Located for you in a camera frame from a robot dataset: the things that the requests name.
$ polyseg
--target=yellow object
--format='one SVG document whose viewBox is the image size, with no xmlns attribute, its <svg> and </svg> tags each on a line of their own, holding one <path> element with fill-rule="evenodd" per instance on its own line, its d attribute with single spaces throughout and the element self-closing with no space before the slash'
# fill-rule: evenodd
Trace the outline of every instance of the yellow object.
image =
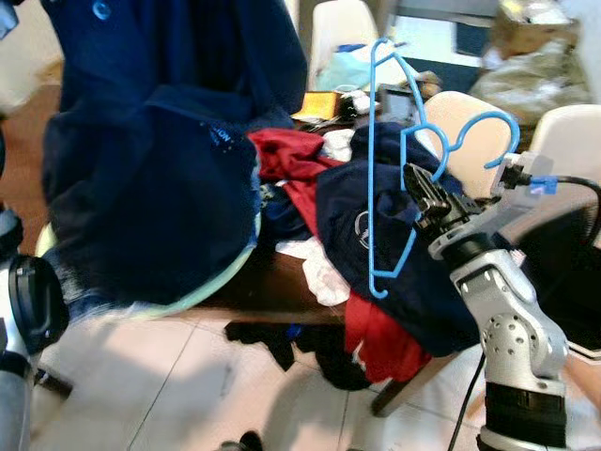
<svg viewBox="0 0 601 451">
<path fill-rule="evenodd" d="M 41 229 L 36 243 L 36 257 L 41 257 L 56 246 L 56 235 L 53 227 L 48 223 Z"/>
<path fill-rule="evenodd" d="M 306 120 L 311 118 L 330 120 L 336 112 L 335 92 L 307 92 L 304 95 L 302 109 L 292 118 Z"/>
<path fill-rule="evenodd" d="M 523 5 L 516 0 L 504 0 L 501 2 L 501 6 L 509 11 L 514 17 L 520 17 L 524 9 Z"/>
</svg>

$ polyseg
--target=tiled floor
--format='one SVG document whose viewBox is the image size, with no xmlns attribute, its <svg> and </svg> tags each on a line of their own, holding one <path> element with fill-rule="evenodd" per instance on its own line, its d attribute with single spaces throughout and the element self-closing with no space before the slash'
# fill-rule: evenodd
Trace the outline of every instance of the tiled floor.
<svg viewBox="0 0 601 451">
<path fill-rule="evenodd" d="M 75 383 L 64 403 L 36 388 L 32 450 L 213 451 L 248 429 L 267 451 L 446 449 L 479 357 L 464 352 L 387 419 L 369 404 L 382 384 L 349 394 L 319 374 L 312 354 L 284 373 L 261 346 L 227 342 L 222 322 L 88 322 L 43 361 Z M 482 388 L 482 381 L 476 392 Z M 570 444 L 601 445 L 601 420 L 571 397 Z M 466 419 L 457 451 L 475 450 L 484 413 Z"/>
<path fill-rule="evenodd" d="M 395 41 L 406 42 L 397 52 L 407 58 L 480 67 L 480 58 L 455 52 L 455 24 L 416 17 L 397 16 Z"/>
</svg>

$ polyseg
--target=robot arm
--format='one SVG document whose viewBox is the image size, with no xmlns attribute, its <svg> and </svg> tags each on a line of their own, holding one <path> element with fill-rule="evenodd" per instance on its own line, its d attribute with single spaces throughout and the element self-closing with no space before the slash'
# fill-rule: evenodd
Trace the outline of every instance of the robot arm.
<svg viewBox="0 0 601 451">
<path fill-rule="evenodd" d="M 41 258 L 20 255 L 22 239 L 21 220 L 0 203 L 0 449 L 18 451 L 29 445 L 38 356 L 69 324 L 53 268 Z"/>
<path fill-rule="evenodd" d="M 443 259 L 475 318 L 486 356 L 484 451 L 564 450 L 565 388 L 559 373 L 568 345 L 561 328 L 536 301 L 536 292 L 510 253 L 491 235 L 529 211 L 544 190 L 530 175 L 545 175 L 551 161 L 526 152 L 505 158 L 493 194 L 501 200 L 482 211 L 465 196 L 448 194 L 430 174 L 408 164 L 408 192 L 422 218 L 417 227 Z"/>
</svg>

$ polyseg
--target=black shoe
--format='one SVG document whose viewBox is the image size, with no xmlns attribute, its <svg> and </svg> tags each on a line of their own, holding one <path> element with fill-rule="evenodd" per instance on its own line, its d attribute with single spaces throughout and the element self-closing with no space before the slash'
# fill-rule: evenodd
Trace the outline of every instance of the black shoe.
<svg viewBox="0 0 601 451">
<path fill-rule="evenodd" d="M 246 446 L 249 451 L 263 451 L 263 444 L 259 435 L 251 430 L 242 436 L 240 444 Z"/>
</svg>

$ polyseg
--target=navy blue jacket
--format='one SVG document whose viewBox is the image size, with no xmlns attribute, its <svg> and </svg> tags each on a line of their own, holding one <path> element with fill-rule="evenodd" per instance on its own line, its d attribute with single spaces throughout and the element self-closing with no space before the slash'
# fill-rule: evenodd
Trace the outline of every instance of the navy blue jacket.
<svg viewBox="0 0 601 451">
<path fill-rule="evenodd" d="M 386 161 L 399 154 L 398 124 L 377 124 L 376 153 Z M 367 130 L 359 129 L 351 141 L 353 161 L 329 169 L 317 178 L 317 228 L 326 255 L 350 286 L 365 299 L 395 318 L 435 356 L 463 350 L 478 342 L 478 328 L 453 284 L 444 263 L 428 254 L 429 242 L 419 235 L 403 271 L 396 279 L 378 278 L 385 299 L 372 296 L 368 285 Z M 438 160 L 415 139 L 408 140 L 408 163 L 435 172 Z M 394 269 L 418 212 L 407 193 L 400 191 L 400 166 L 377 163 L 374 215 L 376 268 Z M 461 193 L 461 182 L 444 174 L 440 182 Z"/>
<path fill-rule="evenodd" d="M 87 287 L 168 303 L 249 245 L 245 133 L 289 126 L 306 61 L 282 0 L 42 0 L 65 54 L 43 188 Z"/>
</svg>

